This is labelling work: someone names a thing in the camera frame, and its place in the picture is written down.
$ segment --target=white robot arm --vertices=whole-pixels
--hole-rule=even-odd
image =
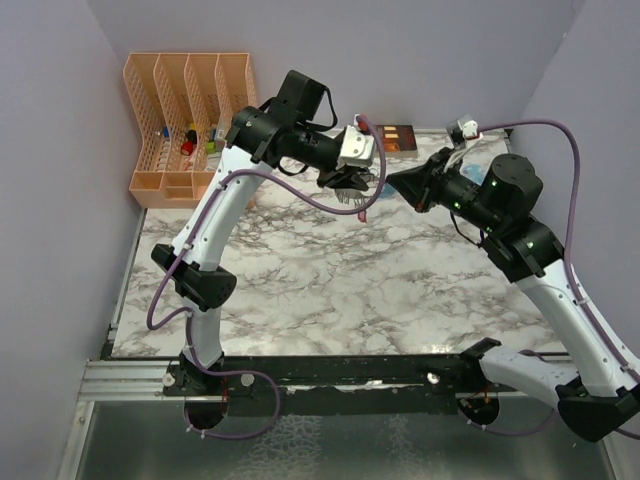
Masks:
[[[335,139],[309,123],[326,87],[290,72],[278,96],[260,109],[234,117],[217,175],[184,229],[152,257],[176,282],[184,306],[193,311],[192,341],[198,358],[213,368],[222,355],[220,308],[235,277],[220,267],[233,227],[264,176],[280,168],[282,156],[318,169],[318,185],[366,190],[360,178],[372,163],[374,138],[347,127]],[[455,148],[444,148],[425,165],[389,175],[393,186],[418,212],[442,205],[485,232],[481,247],[492,262],[539,308],[567,348],[575,367],[547,364],[485,339],[463,352],[473,374],[500,383],[558,409],[578,435],[597,441],[640,411],[640,387],[633,376],[638,359],[593,306],[600,329],[622,352],[621,363],[585,315],[570,287],[564,249],[553,232],[531,214],[542,182],[524,157],[496,157],[478,186],[459,170],[465,151],[481,138],[470,119],[449,127]],[[588,300],[583,292],[582,297]],[[183,354],[191,358],[192,345]]]

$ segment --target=white marble surface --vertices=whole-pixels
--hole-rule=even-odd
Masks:
[[[424,162],[445,145],[441,134],[419,136],[420,159],[392,159],[390,172]],[[498,154],[487,137],[463,167],[477,176]],[[311,171],[292,183],[332,205]],[[368,223],[312,209],[265,182],[246,213],[222,265],[238,276],[223,307],[221,339],[228,355],[356,355],[459,352],[493,337],[514,348],[564,350],[533,304],[508,284],[482,250],[457,236],[448,213],[417,214],[396,193],[377,202]],[[113,349],[114,357],[174,356],[184,321],[145,328],[162,278],[150,258],[170,243],[188,210],[149,210]],[[469,225],[463,231],[476,236]],[[157,318],[180,305],[167,288]]]

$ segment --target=red cap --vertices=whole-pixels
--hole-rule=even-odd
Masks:
[[[184,142],[180,147],[180,151],[183,155],[191,155],[193,153],[193,142]]]

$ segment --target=orange desk organizer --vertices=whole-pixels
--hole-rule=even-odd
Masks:
[[[233,115],[257,106],[249,54],[132,53],[124,81],[142,135],[129,191],[146,208],[195,207],[214,175],[206,170],[211,132],[221,151]],[[180,147],[190,123],[198,142],[187,157]]]

